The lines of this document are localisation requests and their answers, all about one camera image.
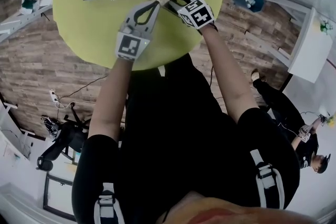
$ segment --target wooden floor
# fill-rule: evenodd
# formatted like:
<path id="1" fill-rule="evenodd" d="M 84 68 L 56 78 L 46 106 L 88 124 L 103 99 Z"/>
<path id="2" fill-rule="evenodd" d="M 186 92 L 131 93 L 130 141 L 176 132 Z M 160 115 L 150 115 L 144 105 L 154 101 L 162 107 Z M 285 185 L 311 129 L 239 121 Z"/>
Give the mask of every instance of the wooden floor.
<path id="1" fill-rule="evenodd" d="M 15 13 L 20 0 L 0 0 L 0 21 Z M 41 115 L 57 117 L 57 108 L 52 103 L 49 90 L 59 97 L 69 95 L 90 81 L 106 76 L 107 68 L 87 63 L 78 58 L 58 34 L 52 12 L 24 29 L 14 33 L 0 44 L 0 92 L 7 102 L 18 104 L 13 111 L 19 124 L 37 135 L 47 136 Z M 291 53 L 298 37 L 298 30 L 290 23 L 289 15 L 278 5 L 265 3 L 260 13 L 235 6 L 232 0 L 223 0 L 216 25 L 223 41 L 249 77 L 258 68 L 267 76 L 269 84 L 279 89 L 288 76 L 286 67 L 269 56 L 260 46 L 244 36 L 246 30 Z M 204 43 L 191 52 L 194 65 L 210 81 L 212 63 Z M 103 80 L 80 90 L 62 104 L 71 101 L 94 103 Z M 259 104 L 263 100 L 251 86 Z M 212 91 L 216 98 L 221 94 L 214 75 Z M 218 99 L 223 111 L 223 99 Z M 92 104 L 76 104 L 78 114 L 87 119 L 92 114 Z M 71 114 L 70 109 L 59 111 L 59 119 Z"/>

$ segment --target black cap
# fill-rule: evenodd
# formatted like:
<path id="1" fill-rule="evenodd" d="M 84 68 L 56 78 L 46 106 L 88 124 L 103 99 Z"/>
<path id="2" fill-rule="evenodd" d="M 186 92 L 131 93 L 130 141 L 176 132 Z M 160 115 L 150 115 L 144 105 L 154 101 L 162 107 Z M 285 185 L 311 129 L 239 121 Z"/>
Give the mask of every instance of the black cap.
<path id="1" fill-rule="evenodd" d="M 321 161 L 321 166 L 320 166 L 320 169 L 318 170 L 318 173 L 319 174 L 323 174 L 325 170 L 327 170 L 327 167 L 328 167 L 328 163 L 329 163 L 329 160 L 330 160 L 330 155 L 326 157 L 324 157 L 323 161 Z"/>

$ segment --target person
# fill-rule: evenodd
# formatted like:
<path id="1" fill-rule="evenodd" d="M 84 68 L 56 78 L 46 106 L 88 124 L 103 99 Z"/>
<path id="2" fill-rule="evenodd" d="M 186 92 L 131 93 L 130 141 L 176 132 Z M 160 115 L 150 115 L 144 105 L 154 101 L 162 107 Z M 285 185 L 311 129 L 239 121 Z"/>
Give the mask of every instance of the person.
<path id="1" fill-rule="evenodd" d="M 319 116 L 308 126 L 287 96 L 260 79 L 258 70 L 252 72 L 251 78 L 253 86 L 272 109 L 278 126 L 296 151 L 300 168 L 303 169 L 310 166 L 315 172 L 324 173 L 328 167 L 330 156 L 317 155 L 319 143 L 316 133 L 324 117 Z M 302 138 L 308 131 L 310 137 L 305 143 Z"/>
<path id="2" fill-rule="evenodd" d="M 166 64 L 164 77 L 117 59 L 73 182 L 77 223 L 314 223 L 279 210 L 299 186 L 295 151 L 258 107 L 217 30 L 200 32 L 228 114 L 189 54 Z"/>

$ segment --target chair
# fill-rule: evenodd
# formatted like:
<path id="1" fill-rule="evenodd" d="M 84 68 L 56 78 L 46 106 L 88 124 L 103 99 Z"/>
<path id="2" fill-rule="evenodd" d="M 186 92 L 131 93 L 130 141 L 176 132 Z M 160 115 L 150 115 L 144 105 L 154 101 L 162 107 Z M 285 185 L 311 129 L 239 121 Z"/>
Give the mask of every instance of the chair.
<path id="1" fill-rule="evenodd" d="M 87 124 L 89 124 L 91 119 L 81 121 L 73 109 L 74 106 L 75 104 L 72 103 L 71 111 L 76 121 L 69 120 L 68 115 L 64 117 L 66 122 L 59 126 L 61 131 L 54 140 L 54 144 L 37 159 L 37 170 L 51 171 L 53 169 L 53 161 L 56 160 L 60 154 L 73 161 L 73 158 L 68 155 L 69 147 L 76 152 L 81 152 L 83 144 L 88 138 L 89 126 L 87 126 Z"/>

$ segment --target forearm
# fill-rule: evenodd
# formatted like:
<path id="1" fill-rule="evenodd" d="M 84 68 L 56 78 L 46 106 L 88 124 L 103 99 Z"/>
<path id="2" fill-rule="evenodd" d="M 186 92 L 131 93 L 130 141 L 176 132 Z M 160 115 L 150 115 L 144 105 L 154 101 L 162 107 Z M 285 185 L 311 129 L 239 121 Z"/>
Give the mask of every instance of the forearm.
<path id="1" fill-rule="evenodd" d="M 312 124 L 312 129 L 310 131 L 311 134 L 316 134 L 316 130 L 317 128 L 320 126 L 321 124 L 321 118 L 318 117 Z"/>
<path id="2" fill-rule="evenodd" d="M 301 142 L 301 137 L 299 136 L 295 137 L 294 140 L 292 141 L 292 147 L 294 148 L 295 151 L 298 148 L 300 142 Z"/>
<path id="3" fill-rule="evenodd" d="M 209 49 L 227 112 L 238 122 L 247 109 L 258 107 L 250 85 L 218 32 L 212 27 L 202 28 L 201 31 Z"/>
<path id="4" fill-rule="evenodd" d="M 130 61 L 116 60 L 97 98 L 89 137 L 103 134 L 118 141 L 132 65 Z"/>

